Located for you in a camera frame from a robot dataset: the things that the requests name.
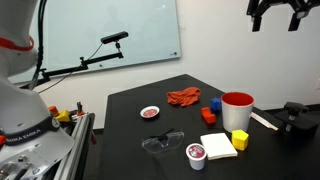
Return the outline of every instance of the white wall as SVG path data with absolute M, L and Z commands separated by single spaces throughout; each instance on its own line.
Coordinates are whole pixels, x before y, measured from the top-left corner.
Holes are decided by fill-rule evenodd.
M 109 94 L 185 73 L 223 91 L 250 93 L 261 109 L 287 101 L 320 103 L 320 8 L 312 9 L 297 32 L 288 32 L 292 9 L 272 7 L 261 31 L 253 33 L 249 0 L 176 1 L 180 60 L 75 75 L 42 93 L 46 104 L 75 109 L 81 101 L 96 114 L 94 128 L 103 128 Z

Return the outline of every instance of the black tabletop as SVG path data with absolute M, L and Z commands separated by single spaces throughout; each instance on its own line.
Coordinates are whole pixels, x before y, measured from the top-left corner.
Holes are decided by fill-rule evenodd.
M 167 103 L 167 92 L 188 87 L 201 90 L 199 102 L 187 107 Z M 250 119 L 249 144 L 234 158 L 206 159 L 204 169 L 193 170 L 185 149 L 200 143 L 200 136 L 224 132 L 222 114 L 217 123 L 208 127 L 201 117 L 201 108 L 210 106 L 210 99 L 221 97 L 222 91 L 189 75 L 181 75 L 149 85 L 112 94 L 108 97 L 103 149 L 100 164 L 101 179 L 139 180 L 204 180 L 204 179 L 320 179 L 320 133 L 313 138 L 297 138 L 275 133 Z M 140 111 L 150 105 L 160 108 L 151 120 L 140 117 Z M 254 108 L 275 125 L 280 121 Z M 175 128 L 185 138 L 177 149 L 152 155 L 142 148 L 142 139 L 160 135 Z

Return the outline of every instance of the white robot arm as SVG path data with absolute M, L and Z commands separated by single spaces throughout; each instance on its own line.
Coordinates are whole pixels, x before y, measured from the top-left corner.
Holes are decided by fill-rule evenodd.
M 37 59 L 29 28 L 37 0 L 0 0 L 0 128 L 6 143 L 0 150 L 0 168 L 24 177 L 39 177 L 72 148 L 70 138 L 51 116 L 38 93 L 22 90 L 8 77 L 32 68 Z

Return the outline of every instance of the red towel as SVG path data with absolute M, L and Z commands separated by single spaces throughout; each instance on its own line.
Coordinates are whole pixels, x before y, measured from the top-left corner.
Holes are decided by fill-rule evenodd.
M 181 106 L 188 106 L 197 102 L 198 96 L 200 96 L 200 89 L 196 87 L 189 87 L 182 91 L 168 92 L 169 104 L 181 104 Z

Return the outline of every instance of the yellow cube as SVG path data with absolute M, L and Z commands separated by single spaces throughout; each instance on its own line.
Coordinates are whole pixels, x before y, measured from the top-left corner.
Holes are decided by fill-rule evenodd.
M 231 140 L 234 148 L 244 151 L 248 146 L 249 134 L 242 130 L 234 130 Z
M 59 122 L 69 122 L 70 121 L 70 119 L 69 119 L 69 111 L 68 110 L 60 111 L 59 115 L 56 116 L 56 119 Z

